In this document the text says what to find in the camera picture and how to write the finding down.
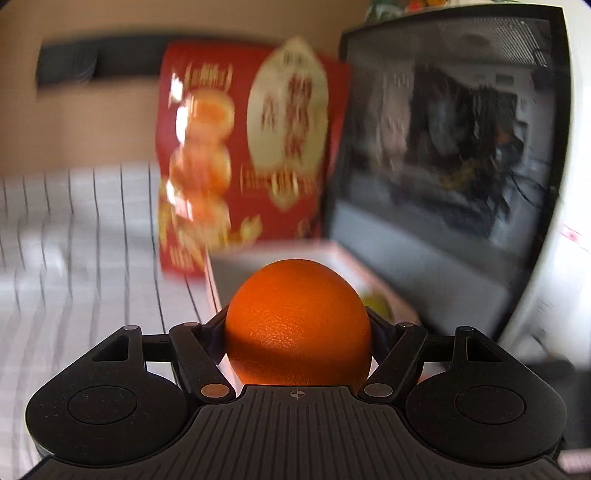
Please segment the green guava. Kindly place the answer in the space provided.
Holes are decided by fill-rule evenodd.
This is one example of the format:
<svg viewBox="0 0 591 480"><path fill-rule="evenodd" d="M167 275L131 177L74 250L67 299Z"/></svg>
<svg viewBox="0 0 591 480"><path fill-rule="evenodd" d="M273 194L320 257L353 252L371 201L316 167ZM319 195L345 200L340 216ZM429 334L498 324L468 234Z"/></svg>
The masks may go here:
<svg viewBox="0 0 591 480"><path fill-rule="evenodd" d="M363 305L380 315L389 323L394 322L394 312L388 299L379 293L366 293L361 297Z"/></svg>

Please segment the mandarin orange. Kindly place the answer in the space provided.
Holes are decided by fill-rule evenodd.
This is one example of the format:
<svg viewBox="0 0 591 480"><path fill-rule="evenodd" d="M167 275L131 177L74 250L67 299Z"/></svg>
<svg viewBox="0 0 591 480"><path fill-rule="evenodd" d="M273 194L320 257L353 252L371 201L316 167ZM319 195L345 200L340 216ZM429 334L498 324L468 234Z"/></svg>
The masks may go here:
<svg viewBox="0 0 591 480"><path fill-rule="evenodd" d="M242 284L228 306L225 347L242 384L358 390L372 363L361 298L339 274L303 259L271 263Z"/></svg>

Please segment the pink open gift box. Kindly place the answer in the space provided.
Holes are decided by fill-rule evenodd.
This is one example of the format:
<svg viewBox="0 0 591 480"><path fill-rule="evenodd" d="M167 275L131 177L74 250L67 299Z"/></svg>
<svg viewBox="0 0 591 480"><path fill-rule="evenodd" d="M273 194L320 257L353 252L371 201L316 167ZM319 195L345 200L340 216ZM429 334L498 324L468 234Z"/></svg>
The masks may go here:
<svg viewBox="0 0 591 480"><path fill-rule="evenodd" d="M368 267L330 241L261 242L206 256L224 358L236 387L346 385L370 374L373 309L388 323L419 315Z"/></svg>

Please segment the black white grid tablecloth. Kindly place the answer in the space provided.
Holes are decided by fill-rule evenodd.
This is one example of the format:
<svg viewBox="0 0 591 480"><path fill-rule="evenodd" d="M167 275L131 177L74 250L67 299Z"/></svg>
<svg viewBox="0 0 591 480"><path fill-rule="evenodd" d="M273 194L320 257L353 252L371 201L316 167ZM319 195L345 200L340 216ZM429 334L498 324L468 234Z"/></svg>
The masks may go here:
<svg viewBox="0 0 591 480"><path fill-rule="evenodd" d="M1 183L1 475L39 459L30 397L125 325L204 322L204 281L161 271L154 163L74 168Z"/></svg>

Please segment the red quail egg snack bag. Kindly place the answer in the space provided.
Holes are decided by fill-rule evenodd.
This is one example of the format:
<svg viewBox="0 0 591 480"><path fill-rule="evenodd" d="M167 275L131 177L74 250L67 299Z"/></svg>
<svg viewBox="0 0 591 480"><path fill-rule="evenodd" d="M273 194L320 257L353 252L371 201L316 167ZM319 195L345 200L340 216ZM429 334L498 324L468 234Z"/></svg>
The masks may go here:
<svg viewBox="0 0 591 480"><path fill-rule="evenodd" d="M213 252L321 233L349 80L301 38L167 47L155 130L164 270L200 276Z"/></svg>

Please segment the black wall socket strip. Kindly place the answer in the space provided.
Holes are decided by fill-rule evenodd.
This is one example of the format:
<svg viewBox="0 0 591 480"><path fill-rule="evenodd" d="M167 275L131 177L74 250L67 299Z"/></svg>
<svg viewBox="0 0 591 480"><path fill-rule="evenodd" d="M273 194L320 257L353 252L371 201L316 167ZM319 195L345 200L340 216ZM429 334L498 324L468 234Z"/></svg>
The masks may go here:
<svg viewBox="0 0 591 480"><path fill-rule="evenodd" d="M43 43L36 65L36 87L157 77L168 44L180 39L178 35L149 33Z"/></svg>

